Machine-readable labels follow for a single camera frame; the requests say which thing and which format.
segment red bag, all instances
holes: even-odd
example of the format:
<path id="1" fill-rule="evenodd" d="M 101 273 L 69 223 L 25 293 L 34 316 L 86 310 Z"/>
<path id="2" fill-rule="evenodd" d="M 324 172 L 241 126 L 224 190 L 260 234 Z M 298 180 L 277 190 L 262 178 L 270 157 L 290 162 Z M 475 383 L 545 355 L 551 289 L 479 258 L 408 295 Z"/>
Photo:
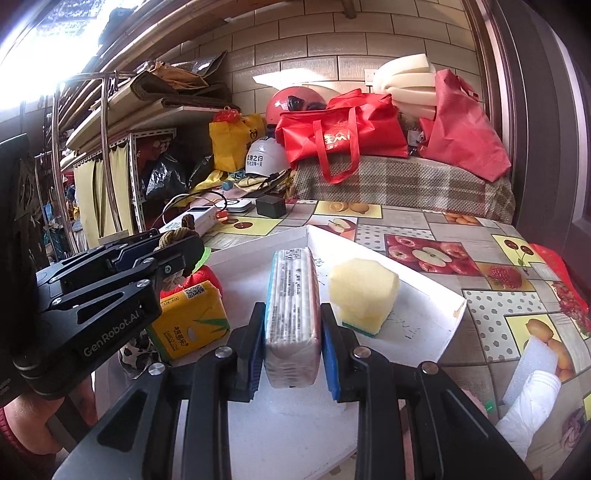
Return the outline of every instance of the red bag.
<path id="1" fill-rule="evenodd" d="M 495 181 L 511 162 L 480 104 L 474 89 L 451 70 L 435 75 L 437 116 L 420 119 L 427 145 L 419 147 L 424 158 L 463 168 L 477 177 Z"/>
<path id="2" fill-rule="evenodd" d="M 175 293 L 178 293 L 182 290 L 186 290 L 187 288 L 199 285 L 200 283 L 203 283 L 207 280 L 209 280 L 212 283 L 212 285 L 220 291 L 220 296 L 223 297 L 222 285 L 220 281 L 217 279 L 215 273 L 213 273 L 211 268 L 202 265 L 201 268 L 199 268 L 199 270 L 189 275 L 182 285 L 179 285 L 174 290 L 161 291 L 160 300 L 165 299 L 166 297 L 170 297 L 171 295 L 174 295 Z"/>
<path id="3" fill-rule="evenodd" d="M 355 173 L 361 154 L 408 156 L 391 95 L 361 93 L 361 89 L 333 98 L 326 110 L 282 113 L 275 139 L 292 164 L 318 156 L 322 175 L 331 184 Z M 344 152 L 351 154 L 351 167 L 333 177 L 327 153 Z"/>

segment yellow bag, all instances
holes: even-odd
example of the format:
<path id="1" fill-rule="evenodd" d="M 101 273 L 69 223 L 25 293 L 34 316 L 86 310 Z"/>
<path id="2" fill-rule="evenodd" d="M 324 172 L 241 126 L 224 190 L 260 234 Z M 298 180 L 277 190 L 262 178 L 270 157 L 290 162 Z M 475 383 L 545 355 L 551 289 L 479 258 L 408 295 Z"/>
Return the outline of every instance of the yellow bag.
<path id="1" fill-rule="evenodd" d="M 265 135 L 265 121 L 259 113 L 242 117 L 238 122 L 211 122 L 209 137 L 213 146 L 213 166 L 217 170 L 244 168 L 252 142 Z"/>

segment tablecloth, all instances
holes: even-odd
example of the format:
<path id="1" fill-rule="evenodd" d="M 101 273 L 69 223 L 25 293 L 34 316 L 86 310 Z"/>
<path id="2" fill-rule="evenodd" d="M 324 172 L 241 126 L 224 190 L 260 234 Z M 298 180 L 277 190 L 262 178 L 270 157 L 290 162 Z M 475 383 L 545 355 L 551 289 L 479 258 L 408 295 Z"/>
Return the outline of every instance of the tablecloth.
<path id="1" fill-rule="evenodd" d="M 502 397 L 528 337 L 525 324 L 535 318 L 551 327 L 572 358 L 573 373 L 563 382 L 526 460 L 536 478 L 550 479 L 574 446 L 577 432 L 591 419 L 591 339 L 561 311 L 563 284 L 519 232 L 489 219 L 386 205 L 299 200 L 287 205 L 287 212 L 279 219 L 263 218 L 256 210 L 231 216 L 204 241 L 216 250 L 316 225 L 463 295 L 468 308 L 440 365 L 460 387 L 474 393 L 493 424 L 507 411 Z M 423 252 L 417 254 L 423 263 L 413 255 L 416 250 Z M 352 465 L 345 462 L 327 478 L 352 478 Z"/>

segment polka dot pattern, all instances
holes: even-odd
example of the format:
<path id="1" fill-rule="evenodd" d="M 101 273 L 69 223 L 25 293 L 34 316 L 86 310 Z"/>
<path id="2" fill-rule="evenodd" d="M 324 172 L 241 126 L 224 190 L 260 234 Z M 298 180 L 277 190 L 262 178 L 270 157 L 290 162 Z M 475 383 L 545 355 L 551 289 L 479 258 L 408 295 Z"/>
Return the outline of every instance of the polka dot pattern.
<path id="1" fill-rule="evenodd" d="M 355 242 L 371 250 L 375 250 L 376 252 L 385 253 L 385 233 L 389 233 L 390 235 L 411 236 L 413 238 L 435 240 L 435 237 L 431 233 L 431 230 L 357 224 L 357 231 L 355 232 Z"/>
<path id="2" fill-rule="evenodd" d="M 519 358 L 519 350 L 505 315 L 516 313 L 545 313 L 546 309 L 535 292 L 464 290 L 468 309 L 474 318 L 487 361 L 499 362 Z"/>

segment white helmet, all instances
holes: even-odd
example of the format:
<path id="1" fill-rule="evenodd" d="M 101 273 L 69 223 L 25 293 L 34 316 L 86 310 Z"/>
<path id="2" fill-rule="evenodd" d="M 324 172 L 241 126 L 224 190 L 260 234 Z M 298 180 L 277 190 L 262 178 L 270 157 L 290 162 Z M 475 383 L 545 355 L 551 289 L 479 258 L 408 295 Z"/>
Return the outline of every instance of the white helmet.
<path id="1" fill-rule="evenodd" d="M 285 149 L 272 137 L 255 140 L 246 155 L 246 173 L 269 177 L 290 168 Z"/>

